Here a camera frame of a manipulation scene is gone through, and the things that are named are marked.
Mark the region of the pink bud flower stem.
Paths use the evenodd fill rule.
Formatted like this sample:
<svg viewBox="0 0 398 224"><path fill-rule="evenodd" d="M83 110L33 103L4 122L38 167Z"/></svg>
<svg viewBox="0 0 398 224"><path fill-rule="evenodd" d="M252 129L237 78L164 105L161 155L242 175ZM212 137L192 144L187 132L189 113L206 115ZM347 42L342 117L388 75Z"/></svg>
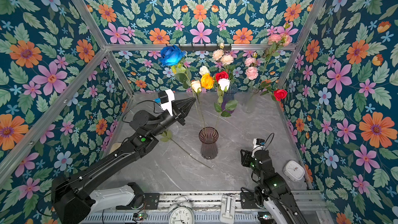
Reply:
<svg viewBox="0 0 398 224"><path fill-rule="evenodd" d="M297 31L293 29L293 22L285 22L281 26L271 26L267 29L267 44L269 45L263 52L261 56L261 61L263 64L260 66L260 79L261 83L266 82L263 80L263 75L267 71L268 64L270 63L272 57L278 56L279 51L283 48L289 46L293 42L292 35Z"/></svg>

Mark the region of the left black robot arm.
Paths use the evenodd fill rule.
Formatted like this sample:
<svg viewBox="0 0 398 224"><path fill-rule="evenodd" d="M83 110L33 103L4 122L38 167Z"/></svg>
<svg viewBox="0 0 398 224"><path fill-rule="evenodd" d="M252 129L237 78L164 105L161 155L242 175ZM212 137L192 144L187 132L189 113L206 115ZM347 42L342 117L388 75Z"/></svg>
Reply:
<svg viewBox="0 0 398 224"><path fill-rule="evenodd" d="M54 179L51 203L61 223L78 224L94 212L116 206L141 208L144 193L137 183L108 190L97 188L126 166L149 154L159 142L156 136L172 124L179 122L185 125L184 119L195 102L194 97L168 100L171 109L165 109L156 116L146 110L138 111L130 121L134 134L126 138L118 149L76 174Z"/></svg>

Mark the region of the cream rose flower bunch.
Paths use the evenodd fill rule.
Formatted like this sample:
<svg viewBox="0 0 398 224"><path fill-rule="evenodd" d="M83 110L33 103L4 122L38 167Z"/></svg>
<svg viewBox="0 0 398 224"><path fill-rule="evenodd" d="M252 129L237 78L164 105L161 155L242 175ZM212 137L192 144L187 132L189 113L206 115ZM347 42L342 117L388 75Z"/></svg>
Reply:
<svg viewBox="0 0 398 224"><path fill-rule="evenodd" d="M231 66L234 62L234 57L232 56L230 51L225 50L225 44L220 43L218 44L216 50L212 53L212 59L221 64L222 68L226 72L231 71Z"/></svg>

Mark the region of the cream white rose stem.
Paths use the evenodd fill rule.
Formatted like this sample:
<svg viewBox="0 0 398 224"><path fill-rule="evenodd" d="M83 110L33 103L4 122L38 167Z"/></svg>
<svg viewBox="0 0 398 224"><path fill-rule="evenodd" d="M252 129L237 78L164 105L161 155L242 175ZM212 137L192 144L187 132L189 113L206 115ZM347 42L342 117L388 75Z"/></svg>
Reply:
<svg viewBox="0 0 398 224"><path fill-rule="evenodd" d="M199 116L201 117L201 120L203 122L203 127L205 128L206 122L205 122L205 118L203 115L202 104L201 104L201 100L200 100L200 93L202 92L201 82L199 80L193 80L191 82L191 89L192 89L193 95L195 96L195 98L197 100Z"/></svg>

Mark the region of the purple glass vase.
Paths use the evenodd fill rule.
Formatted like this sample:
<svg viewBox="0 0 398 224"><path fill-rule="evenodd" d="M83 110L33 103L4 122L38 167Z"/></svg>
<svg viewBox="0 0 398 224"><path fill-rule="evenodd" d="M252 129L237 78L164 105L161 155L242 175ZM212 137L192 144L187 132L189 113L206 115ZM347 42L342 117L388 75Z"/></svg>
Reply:
<svg viewBox="0 0 398 224"><path fill-rule="evenodd" d="M229 101L235 99L235 94L238 92L237 85L231 84L227 90L227 92L224 93L223 95L223 103L221 105L222 110L224 111L226 109L226 105Z"/></svg>

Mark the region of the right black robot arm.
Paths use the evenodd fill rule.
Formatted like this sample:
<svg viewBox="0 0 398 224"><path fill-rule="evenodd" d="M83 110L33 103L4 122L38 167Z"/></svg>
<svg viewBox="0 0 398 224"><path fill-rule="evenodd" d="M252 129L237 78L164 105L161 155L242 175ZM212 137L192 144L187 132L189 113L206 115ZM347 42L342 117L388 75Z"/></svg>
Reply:
<svg viewBox="0 0 398 224"><path fill-rule="evenodd" d="M285 179L275 172L269 151L241 150L241 164L252 169L251 176L257 186L250 190L242 187L240 196L243 208L252 203L258 208L266 209L277 224L306 224L307 221L296 204L294 196Z"/></svg>

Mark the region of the large red rose stem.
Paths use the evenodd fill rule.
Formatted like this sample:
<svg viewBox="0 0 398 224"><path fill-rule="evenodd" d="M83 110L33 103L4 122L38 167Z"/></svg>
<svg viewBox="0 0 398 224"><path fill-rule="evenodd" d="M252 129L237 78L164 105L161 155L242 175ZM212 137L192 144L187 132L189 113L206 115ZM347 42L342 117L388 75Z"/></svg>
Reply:
<svg viewBox="0 0 398 224"><path fill-rule="evenodd" d="M215 75L215 79L219 82L222 79L229 79L229 75L226 71L221 71Z"/></svg>

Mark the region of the clear ribbed glass vase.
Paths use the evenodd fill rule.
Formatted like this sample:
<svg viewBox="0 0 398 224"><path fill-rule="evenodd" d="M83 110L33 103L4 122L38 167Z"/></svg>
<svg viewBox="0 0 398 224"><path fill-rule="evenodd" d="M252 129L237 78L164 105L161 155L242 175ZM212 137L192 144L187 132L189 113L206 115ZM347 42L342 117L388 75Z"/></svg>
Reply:
<svg viewBox="0 0 398 224"><path fill-rule="evenodd" d="M248 89L246 97L243 101L243 111L245 113L253 113L256 108L256 100L257 95L259 94L260 90L256 87L251 87Z"/></svg>

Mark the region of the dark maroon glass vase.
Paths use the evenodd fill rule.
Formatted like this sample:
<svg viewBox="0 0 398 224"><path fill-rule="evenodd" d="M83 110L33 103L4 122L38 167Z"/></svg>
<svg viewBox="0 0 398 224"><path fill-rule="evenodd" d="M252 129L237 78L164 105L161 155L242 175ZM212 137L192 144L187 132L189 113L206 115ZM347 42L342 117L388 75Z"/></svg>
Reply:
<svg viewBox="0 0 398 224"><path fill-rule="evenodd" d="M199 132L199 140L202 143L201 155L206 160L212 160L218 155L217 140L218 131L213 127L205 127Z"/></svg>

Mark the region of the red rose flower stem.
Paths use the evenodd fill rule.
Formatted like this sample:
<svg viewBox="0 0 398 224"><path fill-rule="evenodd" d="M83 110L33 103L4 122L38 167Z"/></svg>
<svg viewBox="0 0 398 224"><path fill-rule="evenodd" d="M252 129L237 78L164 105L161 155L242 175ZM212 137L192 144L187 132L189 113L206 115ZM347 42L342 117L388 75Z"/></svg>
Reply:
<svg viewBox="0 0 398 224"><path fill-rule="evenodd" d="M287 97L287 91L285 89L277 89L271 80L265 80L260 84L259 87L261 95L270 94L271 98L275 102L281 102Z"/></svg>

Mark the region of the white rosebud flower stem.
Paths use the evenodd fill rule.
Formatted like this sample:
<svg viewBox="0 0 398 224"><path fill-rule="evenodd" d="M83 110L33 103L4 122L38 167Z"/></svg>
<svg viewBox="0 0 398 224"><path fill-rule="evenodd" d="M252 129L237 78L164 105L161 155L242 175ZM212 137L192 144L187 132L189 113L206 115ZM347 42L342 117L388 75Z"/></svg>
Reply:
<svg viewBox="0 0 398 224"><path fill-rule="evenodd" d="M199 74L201 76L204 76L204 75L210 74L210 71L206 66L202 66L199 70Z"/></svg>

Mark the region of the orange rose flower stem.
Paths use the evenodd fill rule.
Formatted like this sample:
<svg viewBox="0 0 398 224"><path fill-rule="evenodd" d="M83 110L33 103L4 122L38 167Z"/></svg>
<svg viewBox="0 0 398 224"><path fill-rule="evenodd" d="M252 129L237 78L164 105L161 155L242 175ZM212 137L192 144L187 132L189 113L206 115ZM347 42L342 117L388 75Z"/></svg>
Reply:
<svg viewBox="0 0 398 224"><path fill-rule="evenodd" d="M204 74L201 78L201 87L210 90L214 87L214 79L210 73Z"/></svg>

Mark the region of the pink small rose stem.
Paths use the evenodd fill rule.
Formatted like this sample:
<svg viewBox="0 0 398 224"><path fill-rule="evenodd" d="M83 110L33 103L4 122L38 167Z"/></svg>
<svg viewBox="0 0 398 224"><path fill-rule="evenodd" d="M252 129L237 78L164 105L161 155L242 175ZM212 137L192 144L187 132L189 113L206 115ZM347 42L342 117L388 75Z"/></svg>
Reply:
<svg viewBox="0 0 398 224"><path fill-rule="evenodd" d="M162 142L166 143L166 142L171 141L172 143L174 143L175 145L177 145L177 146L178 146L186 155L188 155L191 159L193 159L194 161L198 162L200 165L202 165L202 166L204 166L204 167L206 167L206 168L212 170L212 168L211 168L210 166L208 166L208 165L206 165L205 163L203 163L202 161L196 159L194 156L191 155L190 152L188 152L188 151L185 150L180 144L178 144L178 143L173 139L173 134L172 134L172 132L171 132L170 130L163 131L163 132L160 134L160 136L161 136L161 141L162 141Z"/></svg>

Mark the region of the pink carnation flower stem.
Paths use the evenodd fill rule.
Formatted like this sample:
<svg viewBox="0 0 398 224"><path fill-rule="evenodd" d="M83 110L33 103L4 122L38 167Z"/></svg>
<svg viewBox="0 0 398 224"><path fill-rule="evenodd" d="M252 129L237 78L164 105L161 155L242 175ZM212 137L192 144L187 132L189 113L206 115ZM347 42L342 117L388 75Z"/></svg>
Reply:
<svg viewBox="0 0 398 224"><path fill-rule="evenodd" d="M245 74L249 80L255 80L259 76L257 56L258 54L254 52L251 57L248 57L245 60L245 67L247 67Z"/></svg>

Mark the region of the blue rose flower stem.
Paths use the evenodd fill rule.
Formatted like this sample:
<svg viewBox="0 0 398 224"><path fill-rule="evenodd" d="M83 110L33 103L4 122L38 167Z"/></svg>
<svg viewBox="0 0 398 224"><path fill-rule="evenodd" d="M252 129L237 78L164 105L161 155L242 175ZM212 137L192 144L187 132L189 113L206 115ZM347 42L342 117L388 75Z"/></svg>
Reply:
<svg viewBox="0 0 398 224"><path fill-rule="evenodd" d="M189 68L185 65L187 52L181 50L179 46L172 45L164 47L160 55L162 65L171 69L174 77L184 89L190 88L192 75Z"/></svg>

